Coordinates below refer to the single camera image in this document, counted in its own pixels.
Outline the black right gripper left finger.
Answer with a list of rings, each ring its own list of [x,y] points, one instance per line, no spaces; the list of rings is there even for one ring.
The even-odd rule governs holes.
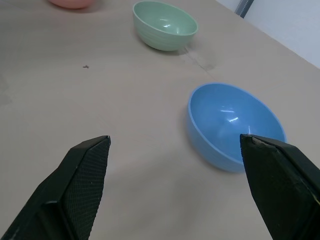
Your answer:
[[[103,195],[111,139],[72,147],[0,240],[89,240]]]

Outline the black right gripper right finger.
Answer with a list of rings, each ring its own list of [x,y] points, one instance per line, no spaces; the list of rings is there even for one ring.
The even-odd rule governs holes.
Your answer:
[[[296,146],[240,135],[251,195],[273,240],[320,240],[320,169]]]

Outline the blue plastic bowl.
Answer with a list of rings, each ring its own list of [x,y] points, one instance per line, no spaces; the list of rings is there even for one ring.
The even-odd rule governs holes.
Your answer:
[[[212,166],[244,172],[240,135],[287,141],[276,115],[249,92],[226,83],[197,87],[186,107],[186,131],[194,149]]]

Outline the red plastic bowl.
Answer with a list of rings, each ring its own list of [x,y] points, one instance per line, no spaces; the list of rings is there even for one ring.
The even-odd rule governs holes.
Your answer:
[[[70,10],[79,10],[90,7],[95,0],[47,0],[58,7]]]

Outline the green plastic bowl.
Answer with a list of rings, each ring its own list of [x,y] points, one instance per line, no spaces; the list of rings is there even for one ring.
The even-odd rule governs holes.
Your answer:
[[[132,13],[135,32],[145,44],[156,50],[178,51],[198,31],[198,23],[191,15],[164,2],[137,2]]]

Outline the grey metal frame post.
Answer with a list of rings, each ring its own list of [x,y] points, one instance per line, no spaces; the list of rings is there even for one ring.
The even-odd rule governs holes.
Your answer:
[[[244,19],[253,2],[254,0],[240,0],[234,13]]]

